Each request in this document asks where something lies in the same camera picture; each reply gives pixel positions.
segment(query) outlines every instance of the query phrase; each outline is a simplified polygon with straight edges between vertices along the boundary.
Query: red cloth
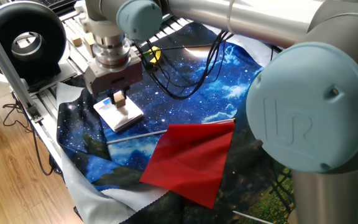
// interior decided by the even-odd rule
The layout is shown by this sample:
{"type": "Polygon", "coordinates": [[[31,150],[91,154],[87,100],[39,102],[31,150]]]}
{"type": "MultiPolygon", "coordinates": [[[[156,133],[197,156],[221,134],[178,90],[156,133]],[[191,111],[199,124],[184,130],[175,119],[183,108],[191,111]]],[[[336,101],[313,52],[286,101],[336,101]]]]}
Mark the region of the red cloth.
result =
{"type": "Polygon", "coordinates": [[[213,208],[233,131],[232,121],[170,125],[140,181],[213,208]]]}

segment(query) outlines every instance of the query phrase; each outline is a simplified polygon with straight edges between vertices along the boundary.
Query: black cable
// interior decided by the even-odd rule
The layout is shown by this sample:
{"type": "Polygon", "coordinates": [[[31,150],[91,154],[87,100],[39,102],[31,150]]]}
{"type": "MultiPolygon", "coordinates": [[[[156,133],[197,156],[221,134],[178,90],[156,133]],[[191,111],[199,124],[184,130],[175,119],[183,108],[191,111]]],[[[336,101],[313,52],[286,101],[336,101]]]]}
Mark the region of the black cable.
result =
{"type": "Polygon", "coordinates": [[[16,101],[16,104],[5,104],[4,106],[2,106],[2,108],[12,108],[12,110],[10,110],[10,112],[6,115],[4,121],[2,122],[2,124],[3,124],[4,126],[10,127],[10,126],[13,126],[13,125],[15,125],[15,124],[20,124],[20,125],[24,128],[24,131],[25,131],[26,133],[31,133],[31,132],[32,132],[32,130],[29,129],[29,121],[28,121],[28,120],[27,120],[27,125],[26,125],[26,126],[24,126],[24,124],[22,124],[22,123],[21,123],[20,121],[18,121],[18,120],[15,120],[12,124],[6,124],[6,120],[8,119],[8,117],[11,115],[11,113],[12,113],[15,109],[16,109],[16,111],[17,111],[18,113],[22,113],[22,114],[23,114],[23,112],[20,112],[20,111],[19,111],[19,110],[21,110],[21,108],[19,107],[17,101],[16,101]]]}
{"type": "Polygon", "coordinates": [[[16,98],[16,103],[15,104],[6,104],[4,106],[2,106],[2,108],[12,108],[12,110],[10,110],[10,112],[6,115],[5,119],[4,119],[4,122],[3,122],[3,125],[4,126],[13,126],[15,125],[16,123],[19,123],[22,127],[24,127],[25,129],[25,132],[27,133],[31,133],[32,132],[32,135],[33,135],[33,139],[34,139],[34,145],[35,145],[35,151],[37,153],[37,159],[38,159],[38,163],[40,165],[40,168],[41,168],[41,171],[42,173],[44,173],[44,175],[46,176],[49,176],[52,174],[53,172],[53,168],[51,167],[50,171],[49,172],[45,172],[44,170],[44,167],[42,166],[42,163],[41,163],[41,158],[40,158],[40,152],[39,152],[39,149],[38,149],[38,144],[37,144],[37,138],[35,137],[35,131],[34,131],[34,127],[33,125],[31,124],[30,122],[30,118],[28,117],[27,113],[25,112],[24,108],[23,108],[23,105],[20,103],[20,101],[18,101],[16,98]],[[11,113],[16,109],[16,111],[18,113],[21,113],[24,115],[25,119],[27,120],[27,126],[24,126],[20,121],[18,120],[15,120],[14,123],[12,124],[5,124],[7,118],[11,115],[11,113]]]}
{"type": "Polygon", "coordinates": [[[155,51],[157,52],[157,51],[162,51],[162,50],[175,50],[175,49],[184,49],[184,48],[209,47],[211,45],[212,45],[212,43],[210,43],[210,44],[192,45],[192,46],[167,47],[167,48],[159,49],[159,50],[155,50],[155,51]]]}
{"type": "MultiPolygon", "coordinates": [[[[218,58],[218,55],[219,55],[219,48],[220,48],[220,44],[222,42],[224,42],[226,44],[226,41],[227,39],[231,38],[233,36],[233,34],[229,35],[228,38],[224,39],[226,36],[228,35],[228,32],[225,32],[225,31],[221,31],[218,36],[216,37],[215,41],[212,43],[212,47],[211,47],[211,50],[209,51],[208,53],[208,56],[207,56],[207,62],[206,62],[206,67],[205,67],[205,70],[200,78],[200,80],[196,83],[193,83],[191,85],[187,85],[187,86],[182,86],[182,85],[176,85],[174,83],[172,83],[170,81],[170,76],[167,76],[167,74],[165,74],[165,70],[161,67],[161,65],[159,63],[156,63],[158,68],[161,70],[161,72],[163,73],[164,77],[168,80],[168,83],[167,83],[167,86],[169,83],[172,83],[174,86],[176,87],[184,87],[184,88],[187,88],[187,87],[191,87],[191,86],[195,86],[195,88],[187,95],[185,96],[179,96],[179,95],[176,95],[174,93],[172,93],[170,90],[168,90],[167,87],[165,87],[161,81],[155,76],[154,73],[149,73],[150,77],[152,78],[152,80],[164,91],[164,93],[166,93],[168,96],[176,99],[176,100],[184,100],[184,99],[187,99],[189,98],[192,94],[194,94],[200,87],[201,85],[204,83],[204,80],[205,78],[212,72],[215,64],[216,64],[216,61],[217,61],[217,58],[218,58]],[[209,68],[210,66],[210,63],[211,61],[213,60],[213,57],[215,56],[215,59],[214,59],[214,62],[212,64],[212,67],[209,68]]],[[[152,55],[157,58],[156,54],[155,54],[155,51],[152,49],[152,46],[151,46],[151,43],[150,41],[147,41],[147,44],[152,52],[152,55]]],[[[141,57],[144,58],[144,55],[140,49],[140,47],[136,46],[136,48],[139,50],[140,54],[141,54],[141,57]]]]}
{"type": "Polygon", "coordinates": [[[273,59],[273,52],[274,52],[274,50],[273,50],[273,47],[272,47],[272,54],[270,56],[270,61],[272,61],[272,59],[273,59]]]}
{"type": "MultiPolygon", "coordinates": [[[[146,61],[146,59],[144,58],[144,55],[143,55],[143,53],[142,53],[140,47],[137,46],[136,44],[135,44],[135,47],[136,47],[137,50],[140,52],[141,58],[142,58],[142,60],[143,60],[143,64],[144,64],[145,68],[147,68],[147,61],[146,61]]],[[[213,52],[215,53],[216,48],[212,47],[211,50],[213,50],[213,52]]],[[[162,71],[164,77],[168,80],[167,85],[170,83],[170,84],[172,84],[172,85],[174,85],[174,86],[176,86],[176,87],[188,88],[188,87],[195,86],[195,85],[198,84],[198,82],[196,82],[196,83],[192,83],[192,84],[190,84],[190,85],[177,85],[177,84],[175,84],[175,83],[173,83],[173,82],[170,81],[170,75],[169,75],[169,73],[168,73],[167,71],[165,71],[161,66],[159,66],[159,69],[161,69],[161,71],[162,71]]],[[[155,76],[155,74],[149,74],[149,75],[152,77],[153,81],[156,82],[156,84],[157,84],[158,86],[160,86],[160,84],[158,83],[159,80],[158,80],[158,78],[155,76]]]]}
{"type": "Polygon", "coordinates": [[[40,164],[41,171],[42,171],[42,173],[44,173],[44,175],[49,176],[53,172],[53,167],[51,167],[50,171],[48,173],[46,173],[44,170],[44,167],[42,166],[40,152],[38,150],[37,138],[35,137],[34,127],[32,127],[32,137],[34,138],[35,151],[37,152],[37,159],[38,159],[38,163],[40,164]]]}

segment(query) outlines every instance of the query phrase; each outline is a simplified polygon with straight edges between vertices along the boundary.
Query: small wooden block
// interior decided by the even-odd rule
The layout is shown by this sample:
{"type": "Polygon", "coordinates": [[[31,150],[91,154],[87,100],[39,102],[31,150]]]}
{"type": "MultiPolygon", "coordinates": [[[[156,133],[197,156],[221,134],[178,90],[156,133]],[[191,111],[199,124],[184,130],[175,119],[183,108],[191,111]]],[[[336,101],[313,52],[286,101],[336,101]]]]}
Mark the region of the small wooden block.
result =
{"type": "Polygon", "coordinates": [[[125,97],[121,92],[114,94],[114,102],[116,103],[116,108],[122,108],[125,106],[125,97]]]}
{"type": "Polygon", "coordinates": [[[93,53],[93,45],[94,45],[94,39],[93,39],[93,34],[92,33],[86,33],[84,35],[84,44],[86,49],[88,50],[89,54],[92,55],[92,57],[94,57],[94,53],[93,53]]]}
{"type": "Polygon", "coordinates": [[[73,44],[75,47],[79,47],[82,45],[82,40],[81,40],[81,37],[75,35],[73,37],[71,37],[71,40],[73,41],[73,44]]]}

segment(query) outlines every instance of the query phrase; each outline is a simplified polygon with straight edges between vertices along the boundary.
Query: silver metal pipe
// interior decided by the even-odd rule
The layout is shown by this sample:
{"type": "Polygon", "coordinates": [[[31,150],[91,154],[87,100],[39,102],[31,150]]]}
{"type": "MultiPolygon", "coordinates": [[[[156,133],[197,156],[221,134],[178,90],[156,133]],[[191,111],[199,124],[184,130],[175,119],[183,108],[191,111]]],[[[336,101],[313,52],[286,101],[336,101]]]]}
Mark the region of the silver metal pipe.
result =
{"type": "Polygon", "coordinates": [[[345,2],[358,3],[358,0],[335,0],[335,1],[345,1],[345,2]]]}
{"type": "Polygon", "coordinates": [[[299,224],[358,224],[358,170],[292,177],[299,224]]]}
{"type": "Polygon", "coordinates": [[[314,0],[166,0],[173,15],[281,47],[306,35],[314,0]]]}
{"type": "Polygon", "coordinates": [[[11,84],[16,95],[19,97],[23,106],[27,109],[31,106],[34,106],[34,102],[31,99],[31,96],[27,92],[27,88],[24,86],[20,80],[19,75],[17,74],[15,68],[13,67],[12,62],[9,60],[5,50],[3,49],[0,43],[0,69],[5,75],[9,84],[11,84]]]}

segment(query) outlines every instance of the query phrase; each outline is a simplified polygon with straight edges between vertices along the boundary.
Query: galaxy print fabric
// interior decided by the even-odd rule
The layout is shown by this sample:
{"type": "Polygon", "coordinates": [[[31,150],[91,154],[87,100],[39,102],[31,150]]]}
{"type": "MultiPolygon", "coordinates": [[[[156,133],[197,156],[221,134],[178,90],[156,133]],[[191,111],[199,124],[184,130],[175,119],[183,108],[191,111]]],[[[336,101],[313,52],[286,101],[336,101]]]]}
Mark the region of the galaxy print fabric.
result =
{"type": "MultiPolygon", "coordinates": [[[[204,26],[191,23],[153,45],[166,49],[210,44],[215,37],[204,26]]],[[[208,51],[209,47],[164,50],[162,67],[173,82],[188,85],[200,78],[208,51]]],[[[132,85],[128,92],[129,98],[144,112],[144,119],[120,133],[114,133],[99,117],[93,109],[96,102],[84,89],[77,100],[59,107],[58,143],[97,190],[125,189],[139,184],[161,135],[108,146],[107,141],[161,131],[169,124],[207,123],[235,117],[236,130],[213,210],[169,192],[124,223],[248,223],[235,217],[232,211],[248,211],[274,181],[271,159],[249,131],[246,119],[246,93],[261,70],[243,48],[221,44],[216,65],[203,86],[189,99],[181,101],[163,93],[144,70],[144,80],[132,85]],[[221,73],[217,77],[221,62],[221,73]]],[[[172,85],[168,87],[177,94],[182,91],[172,85]]]]}
{"type": "MultiPolygon", "coordinates": [[[[210,44],[216,35],[197,23],[186,25],[174,34],[154,43],[161,49],[178,46],[210,44]]],[[[210,47],[163,50],[161,66],[178,85],[198,81],[205,69],[210,47]]],[[[144,80],[131,86],[129,98],[144,112],[144,119],[122,133],[115,133],[102,121],[107,141],[161,131],[169,124],[200,124],[233,118],[256,74],[262,70],[241,47],[221,44],[216,64],[203,86],[186,100],[174,100],[166,95],[144,71],[144,80]]],[[[160,72],[157,77],[167,84],[160,72]]],[[[179,94],[183,88],[168,85],[179,94]]],[[[187,88],[187,95],[193,88],[187,88]]],[[[144,170],[161,135],[118,142],[108,146],[112,161],[133,169],[144,170]]]]}

